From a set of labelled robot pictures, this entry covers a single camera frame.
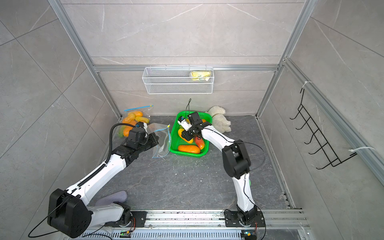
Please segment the clear zip-top bag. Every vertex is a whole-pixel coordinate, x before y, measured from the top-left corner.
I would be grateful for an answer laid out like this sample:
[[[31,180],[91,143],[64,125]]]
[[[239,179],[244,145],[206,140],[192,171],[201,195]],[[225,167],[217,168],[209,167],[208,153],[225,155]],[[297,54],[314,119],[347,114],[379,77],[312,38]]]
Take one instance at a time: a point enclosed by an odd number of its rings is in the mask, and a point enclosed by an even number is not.
[[[152,123],[148,125],[149,134],[154,133],[158,137],[158,144],[153,148],[153,158],[164,159],[170,152],[171,135],[170,125]]]
[[[124,110],[122,123],[133,126],[138,123],[149,125],[151,122],[151,112],[153,107],[153,105],[148,105]],[[133,127],[130,126],[119,126],[117,136],[120,138],[128,137],[132,128]]]

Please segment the yellow orange mango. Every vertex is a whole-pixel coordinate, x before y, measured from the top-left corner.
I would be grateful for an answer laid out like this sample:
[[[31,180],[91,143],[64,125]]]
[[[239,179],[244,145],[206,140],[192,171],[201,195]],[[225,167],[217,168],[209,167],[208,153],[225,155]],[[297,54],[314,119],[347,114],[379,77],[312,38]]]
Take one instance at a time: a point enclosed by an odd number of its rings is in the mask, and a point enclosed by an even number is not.
[[[123,120],[122,123],[129,124],[131,121],[134,121],[136,119],[135,113],[129,113]]]

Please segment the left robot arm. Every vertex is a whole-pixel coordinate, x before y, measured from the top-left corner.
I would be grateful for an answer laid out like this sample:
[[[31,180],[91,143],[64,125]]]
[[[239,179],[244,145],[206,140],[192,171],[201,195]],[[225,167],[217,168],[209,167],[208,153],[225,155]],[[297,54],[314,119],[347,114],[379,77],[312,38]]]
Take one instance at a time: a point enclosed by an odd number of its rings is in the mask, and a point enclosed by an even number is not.
[[[129,135],[123,143],[113,148],[109,144],[106,159],[86,177],[65,190],[51,193],[48,215],[44,221],[68,237],[77,238],[89,227],[114,223],[128,226],[134,222],[131,208],[113,201],[103,206],[91,207],[92,198],[115,175],[128,167],[139,155],[158,145],[159,137],[148,133],[148,125],[139,122],[131,125]]]

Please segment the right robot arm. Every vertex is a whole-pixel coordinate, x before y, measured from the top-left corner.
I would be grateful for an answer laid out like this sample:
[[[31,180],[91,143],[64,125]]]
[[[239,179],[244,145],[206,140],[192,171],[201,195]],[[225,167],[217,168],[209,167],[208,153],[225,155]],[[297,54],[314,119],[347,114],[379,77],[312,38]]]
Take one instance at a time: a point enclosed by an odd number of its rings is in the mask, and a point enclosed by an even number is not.
[[[183,127],[181,134],[186,140],[202,137],[222,152],[223,165],[226,173],[232,178],[237,194],[237,213],[242,226],[266,226],[265,217],[256,205],[251,192],[250,166],[251,159],[246,149],[246,142],[233,140],[216,130],[209,122],[203,122],[199,113],[191,112],[187,104],[183,116],[178,118]]]

